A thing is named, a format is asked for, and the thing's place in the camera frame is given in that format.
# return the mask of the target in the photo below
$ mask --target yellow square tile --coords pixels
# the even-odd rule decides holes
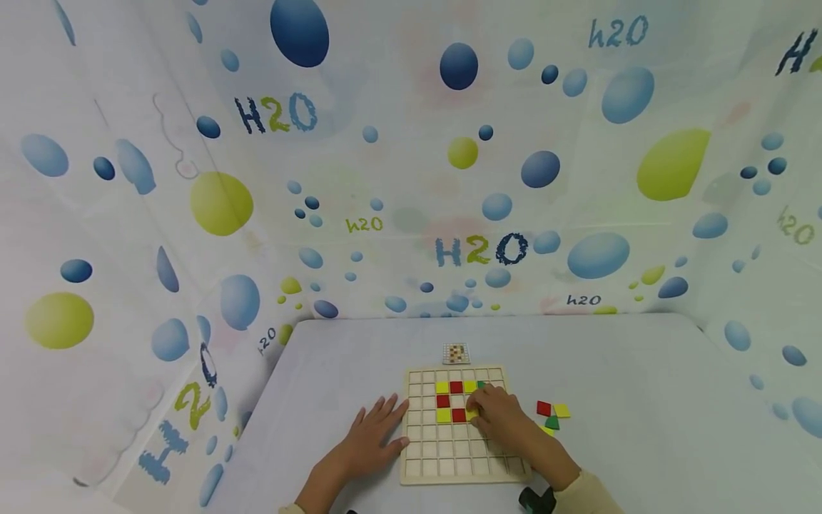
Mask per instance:
[[[450,423],[451,422],[451,409],[437,409],[436,410],[436,422],[437,423]]]
[[[556,414],[557,418],[570,418],[570,410],[568,410],[568,405],[565,405],[564,403],[555,403],[554,414]]]

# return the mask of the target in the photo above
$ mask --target sleeve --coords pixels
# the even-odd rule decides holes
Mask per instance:
[[[287,507],[282,507],[279,510],[279,514],[306,514],[299,505],[292,504]]]
[[[556,514],[625,514],[599,478],[585,470],[554,498]]]

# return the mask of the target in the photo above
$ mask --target tabletop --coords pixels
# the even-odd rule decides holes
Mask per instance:
[[[347,432],[360,406],[402,394],[408,368],[505,367],[511,392],[565,403],[556,437],[626,512],[817,513],[822,473],[734,368],[678,314],[312,320],[285,348],[210,512],[276,512]],[[546,485],[535,476],[531,486]],[[522,484],[399,484],[399,463],[351,484],[332,512],[522,512]]]

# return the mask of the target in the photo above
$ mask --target red square tile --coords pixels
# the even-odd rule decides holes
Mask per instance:
[[[465,423],[465,409],[451,409],[451,421]]]
[[[551,417],[551,404],[544,401],[537,402],[537,414],[541,416]]]

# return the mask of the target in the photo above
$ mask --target wooden puzzle board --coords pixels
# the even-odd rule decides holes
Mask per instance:
[[[508,390],[502,366],[449,366],[405,373],[409,410],[403,435],[410,444],[400,456],[402,485],[528,482],[531,466],[484,438],[465,410],[472,392],[490,382]]]

